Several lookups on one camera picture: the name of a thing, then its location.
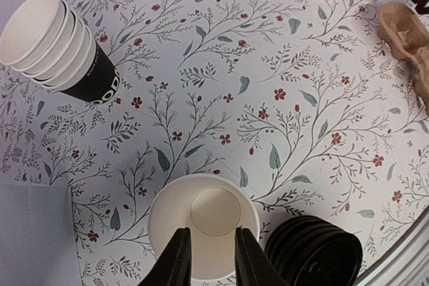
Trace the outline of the stack of black lids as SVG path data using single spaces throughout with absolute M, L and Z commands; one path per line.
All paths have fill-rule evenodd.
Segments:
M 281 223 L 265 253 L 286 285 L 353 285 L 363 262 L 354 234 L 311 215 Z

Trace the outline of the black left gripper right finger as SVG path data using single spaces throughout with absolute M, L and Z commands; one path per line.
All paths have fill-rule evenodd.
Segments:
M 239 286 L 286 286 L 248 228 L 235 230 L 235 276 Z

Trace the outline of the black paper coffee cup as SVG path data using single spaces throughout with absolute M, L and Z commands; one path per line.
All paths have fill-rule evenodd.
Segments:
M 248 228 L 259 237 L 260 220 L 249 196 L 217 175 L 197 173 L 179 177 L 154 198 L 147 235 L 160 256 L 179 228 L 189 228 L 192 280 L 212 282 L 235 273 L 235 231 Z

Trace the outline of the stack of paper cups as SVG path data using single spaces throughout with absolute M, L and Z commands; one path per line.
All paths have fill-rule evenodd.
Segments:
M 26 0 L 1 33 L 1 63 L 47 90 L 91 104 L 110 101 L 120 75 L 63 0 Z

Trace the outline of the brown cardboard cup carrier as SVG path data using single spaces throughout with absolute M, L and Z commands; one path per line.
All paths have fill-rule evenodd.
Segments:
M 414 92 L 428 110 L 428 30 L 407 5 L 398 1 L 381 5 L 377 15 L 378 35 L 387 42 L 392 56 L 410 61 L 417 70 Z

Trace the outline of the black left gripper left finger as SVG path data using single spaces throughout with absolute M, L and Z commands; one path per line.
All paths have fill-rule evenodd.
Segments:
M 189 286 L 191 274 L 191 232 L 188 227 L 178 228 L 151 271 L 138 286 Z

